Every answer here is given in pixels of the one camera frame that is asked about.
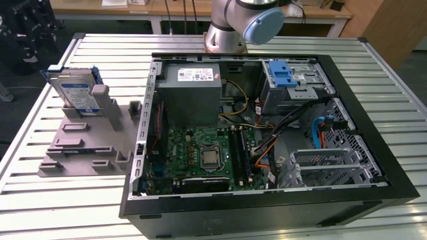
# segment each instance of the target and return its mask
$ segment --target black ram slot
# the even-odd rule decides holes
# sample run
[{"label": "black ram slot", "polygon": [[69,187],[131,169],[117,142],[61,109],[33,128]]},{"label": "black ram slot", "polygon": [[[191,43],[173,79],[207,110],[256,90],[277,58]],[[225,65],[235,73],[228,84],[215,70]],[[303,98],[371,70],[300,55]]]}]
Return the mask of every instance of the black ram slot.
[{"label": "black ram slot", "polygon": [[244,169],[243,172],[245,173],[245,180],[248,180],[252,173],[251,173],[251,159],[249,159],[249,152],[248,152],[248,146],[247,146],[247,139],[243,131],[237,130],[237,132],[239,132],[239,138],[240,138],[239,150],[241,155],[241,168]]},{"label": "black ram slot", "polygon": [[248,181],[247,169],[244,166],[244,155],[241,147],[240,130],[228,129],[229,154],[232,164],[232,176],[236,185],[241,185]]}]

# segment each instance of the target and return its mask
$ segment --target motherboard chip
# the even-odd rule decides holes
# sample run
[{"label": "motherboard chip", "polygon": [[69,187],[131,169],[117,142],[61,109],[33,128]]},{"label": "motherboard chip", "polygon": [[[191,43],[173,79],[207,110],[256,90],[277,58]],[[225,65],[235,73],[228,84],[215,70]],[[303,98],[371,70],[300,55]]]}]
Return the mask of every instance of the motherboard chip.
[{"label": "motherboard chip", "polygon": [[217,159],[217,154],[216,151],[203,151],[201,152],[201,156],[203,156],[203,164],[205,165],[211,165],[211,164],[217,164],[219,163],[219,159]]},{"label": "motherboard chip", "polygon": [[207,172],[215,172],[221,166],[221,152],[217,144],[204,144],[200,146],[200,168]]}]

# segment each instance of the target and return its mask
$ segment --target metal table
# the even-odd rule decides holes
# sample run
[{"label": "metal table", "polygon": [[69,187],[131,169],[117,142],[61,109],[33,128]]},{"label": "metal table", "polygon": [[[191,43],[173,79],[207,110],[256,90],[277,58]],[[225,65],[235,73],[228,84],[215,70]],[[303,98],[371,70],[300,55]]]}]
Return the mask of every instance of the metal table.
[{"label": "metal table", "polygon": [[[87,34],[60,63],[100,69],[119,104],[144,99],[152,52],[203,52],[203,36]],[[420,197],[329,228],[252,232],[203,239],[426,239],[427,109],[368,43],[355,38],[276,37],[249,53],[325,54],[356,94]],[[0,162],[0,235],[5,239],[140,240],[119,219],[124,176],[40,178],[37,166],[60,126],[63,101],[47,85]]]}]

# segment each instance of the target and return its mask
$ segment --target label sticker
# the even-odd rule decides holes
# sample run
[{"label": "label sticker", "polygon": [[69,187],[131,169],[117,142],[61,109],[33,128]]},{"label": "label sticker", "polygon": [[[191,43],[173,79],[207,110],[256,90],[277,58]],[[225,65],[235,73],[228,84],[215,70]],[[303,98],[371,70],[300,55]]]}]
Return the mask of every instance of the label sticker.
[{"label": "label sticker", "polygon": [[129,14],[148,14],[147,11],[128,11]]},{"label": "label sticker", "polygon": [[293,79],[295,79],[295,80],[305,80],[303,74],[300,74],[300,75],[293,75]]},{"label": "label sticker", "polygon": [[95,98],[91,96],[88,84],[64,83],[60,85],[67,99],[71,101],[75,109],[83,113],[93,114],[100,111]]},{"label": "label sticker", "polygon": [[181,68],[177,70],[177,81],[213,81],[213,69]]},{"label": "label sticker", "polygon": [[269,181],[271,181],[272,183],[276,182],[276,177],[275,177],[275,175],[272,174],[271,171],[268,172],[268,179],[269,179]]}]

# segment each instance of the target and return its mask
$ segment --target power supply label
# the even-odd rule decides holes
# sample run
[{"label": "power supply label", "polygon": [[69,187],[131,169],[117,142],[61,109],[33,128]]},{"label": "power supply label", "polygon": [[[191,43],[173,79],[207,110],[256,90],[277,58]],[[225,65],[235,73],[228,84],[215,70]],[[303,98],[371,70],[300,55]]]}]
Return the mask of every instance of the power supply label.
[{"label": "power supply label", "polygon": [[68,101],[72,103],[79,112],[85,115],[91,115],[92,113],[100,111],[96,100],[91,95],[91,88],[88,84],[64,83],[60,86]]},{"label": "power supply label", "polygon": [[181,68],[177,70],[177,81],[213,81],[213,69]]}]

